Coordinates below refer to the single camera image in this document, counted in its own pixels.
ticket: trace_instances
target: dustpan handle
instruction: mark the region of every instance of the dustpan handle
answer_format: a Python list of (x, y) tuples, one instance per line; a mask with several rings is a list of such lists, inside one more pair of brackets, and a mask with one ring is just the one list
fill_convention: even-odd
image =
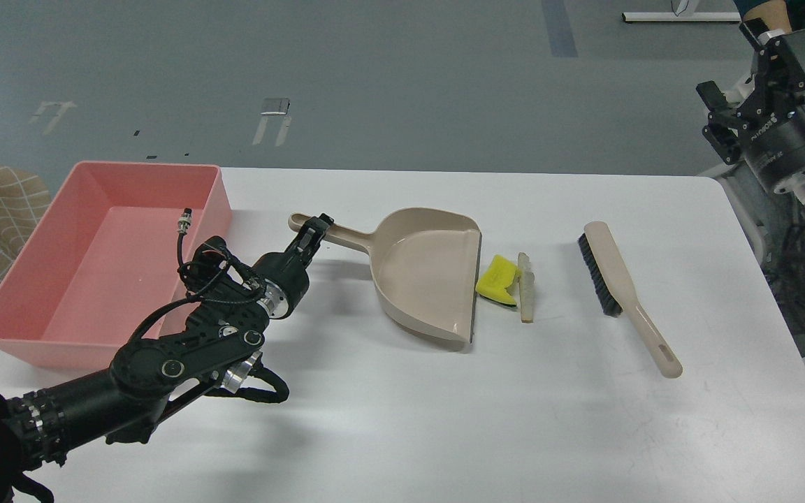
[[(293, 231), (299, 231), (303, 228), (303, 224), (309, 220), (310, 217), (303, 213), (294, 213), (288, 218), (288, 227)], [(345, 246), (350, 249), (357, 249), (360, 252), (368, 253), (368, 248), (371, 248), (371, 235), (369, 233), (361, 233), (338, 224), (332, 225), (328, 233), (325, 235), (325, 241), (333, 242), (335, 245)]]

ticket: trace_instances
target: connector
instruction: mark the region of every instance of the connector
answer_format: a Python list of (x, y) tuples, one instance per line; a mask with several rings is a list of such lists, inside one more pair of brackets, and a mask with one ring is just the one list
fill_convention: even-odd
[(181, 233), (181, 235), (186, 235), (189, 227), (191, 227), (191, 208), (186, 207), (186, 209), (182, 211), (182, 216), (179, 217), (179, 229), (176, 229), (176, 232)]

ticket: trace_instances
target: person's arm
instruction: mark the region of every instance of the person's arm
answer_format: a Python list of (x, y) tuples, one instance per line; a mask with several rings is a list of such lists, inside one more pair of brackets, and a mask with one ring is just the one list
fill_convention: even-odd
[(744, 20), (763, 19), (769, 29), (783, 29), (791, 33), (791, 19), (788, 17), (788, 7), (785, 0), (769, 0), (747, 10)]

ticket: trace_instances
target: brush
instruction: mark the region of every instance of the brush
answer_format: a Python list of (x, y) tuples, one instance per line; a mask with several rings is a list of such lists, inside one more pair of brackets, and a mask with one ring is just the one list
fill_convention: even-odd
[(670, 349), (639, 303), (635, 284), (614, 242), (611, 229), (604, 222), (590, 222), (579, 236), (579, 251), (588, 266), (595, 283), (595, 293), (601, 302), (601, 310), (608, 316), (620, 316), (623, 312), (635, 326), (654, 363), (665, 378), (674, 379), (681, 375), (683, 366)]

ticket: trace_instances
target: hole in brush handle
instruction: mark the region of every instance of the hole in brush handle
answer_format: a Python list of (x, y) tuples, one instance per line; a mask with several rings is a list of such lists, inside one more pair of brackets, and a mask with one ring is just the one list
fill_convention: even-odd
[(667, 358), (667, 362), (670, 363), (675, 362), (676, 357), (673, 354), (673, 351), (670, 351), (669, 347), (665, 346), (664, 344), (661, 344), (660, 346), (658, 346), (658, 349), (660, 349), (661, 353), (664, 354), (664, 357)]

